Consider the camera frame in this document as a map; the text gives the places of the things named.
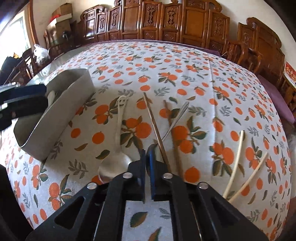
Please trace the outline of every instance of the white wall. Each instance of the white wall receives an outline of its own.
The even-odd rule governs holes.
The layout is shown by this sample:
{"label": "white wall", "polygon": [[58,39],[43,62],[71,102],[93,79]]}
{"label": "white wall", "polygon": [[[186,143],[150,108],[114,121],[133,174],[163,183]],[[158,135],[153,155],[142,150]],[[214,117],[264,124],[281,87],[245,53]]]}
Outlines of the white wall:
{"label": "white wall", "polygon": [[[80,20],[80,14],[95,5],[101,4],[108,8],[114,6],[113,0],[33,0],[34,22],[37,37],[41,45],[45,45],[43,33],[48,25],[51,13],[64,3],[72,3],[73,20]],[[281,50],[286,55],[286,60],[296,69],[296,42],[288,28],[263,0],[218,0],[222,5],[222,13],[230,17],[230,38],[237,38],[238,22],[246,24],[248,17],[256,17],[277,33],[281,42]]]}

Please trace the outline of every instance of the window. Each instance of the window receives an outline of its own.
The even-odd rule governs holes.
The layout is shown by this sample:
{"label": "window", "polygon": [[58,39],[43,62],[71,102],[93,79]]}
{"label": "window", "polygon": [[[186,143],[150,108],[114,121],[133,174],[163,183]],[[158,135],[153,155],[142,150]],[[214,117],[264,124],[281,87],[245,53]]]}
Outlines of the window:
{"label": "window", "polygon": [[22,11],[14,17],[0,36],[0,66],[2,66],[6,57],[13,56],[13,53],[21,57],[23,52],[30,47],[25,15]]}

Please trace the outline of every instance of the table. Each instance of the table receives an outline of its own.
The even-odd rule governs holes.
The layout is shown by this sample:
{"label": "table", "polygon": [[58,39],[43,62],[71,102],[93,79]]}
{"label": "table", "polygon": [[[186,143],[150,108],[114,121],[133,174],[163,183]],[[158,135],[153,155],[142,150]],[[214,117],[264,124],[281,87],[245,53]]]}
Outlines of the table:
{"label": "table", "polygon": [[[142,98],[146,92],[161,136],[169,128],[167,116],[174,118],[190,101],[172,134],[189,183],[205,181],[224,192],[241,130],[246,135],[228,198],[248,179],[259,158],[269,153],[266,164],[233,205],[270,240],[281,233],[290,200],[290,152],[276,109],[253,73],[191,46],[117,41],[90,47],[40,82],[78,67],[89,68],[97,91],[77,110],[46,161],[37,161],[18,147],[13,126],[2,135],[1,156],[20,208],[34,228],[88,182],[99,183],[97,169],[113,151],[114,106],[120,95],[129,97],[121,147],[133,160],[139,159],[137,148],[147,149],[155,139]],[[171,138],[164,147],[176,173]],[[168,203],[128,202],[123,240],[156,236],[172,240]]]}

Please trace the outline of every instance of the white plastic bag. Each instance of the white plastic bag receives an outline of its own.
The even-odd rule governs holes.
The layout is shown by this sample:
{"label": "white plastic bag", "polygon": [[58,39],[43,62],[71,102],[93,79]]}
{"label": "white plastic bag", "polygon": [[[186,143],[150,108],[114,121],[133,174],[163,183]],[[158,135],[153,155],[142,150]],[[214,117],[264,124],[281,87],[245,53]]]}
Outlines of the white plastic bag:
{"label": "white plastic bag", "polygon": [[42,66],[47,61],[50,61],[50,56],[47,49],[40,47],[38,44],[35,44],[34,47],[34,55],[36,56],[36,62],[39,66]]}

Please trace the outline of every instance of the brown chopstick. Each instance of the brown chopstick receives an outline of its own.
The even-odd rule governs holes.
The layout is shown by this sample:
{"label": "brown chopstick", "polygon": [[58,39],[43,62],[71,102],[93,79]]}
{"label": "brown chopstick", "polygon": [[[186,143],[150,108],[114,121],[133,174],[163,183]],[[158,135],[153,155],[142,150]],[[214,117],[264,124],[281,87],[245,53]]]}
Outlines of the brown chopstick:
{"label": "brown chopstick", "polygon": [[147,97],[145,92],[143,93],[143,96],[144,96],[144,101],[146,103],[147,110],[148,110],[148,113],[149,113],[149,117],[150,117],[150,120],[151,120],[151,123],[152,123],[152,127],[153,127],[154,133],[156,135],[156,140],[157,140],[157,143],[158,143],[158,146],[159,146],[161,157],[163,158],[163,162],[167,165],[168,171],[171,172],[170,164],[168,162],[168,157],[166,155],[165,148],[163,146],[163,142],[161,141],[161,137],[160,137],[160,134],[159,134],[159,131],[158,131],[158,128],[157,128],[157,125],[156,125],[156,122],[155,122],[151,107],[150,107],[150,103],[148,101],[148,97]]}
{"label": "brown chopstick", "polygon": [[[163,103],[165,105],[165,110],[166,110],[167,115],[168,115],[168,123],[171,126],[172,125],[172,119],[171,119],[170,114],[169,114],[170,109],[168,108],[168,104],[167,104],[167,102],[165,100],[163,101]],[[172,134],[172,140],[173,140],[174,158],[175,158],[175,161],[176,161],[176,164],[177,164],[178,175],[179,175],[179,177],[182,178],[182,180],[184,180],[183,167],[182,167],[180,155],[179,155],[179,152],[178,152],[178,146],[176,144],[176,141],[173,138],[173,134]]]}

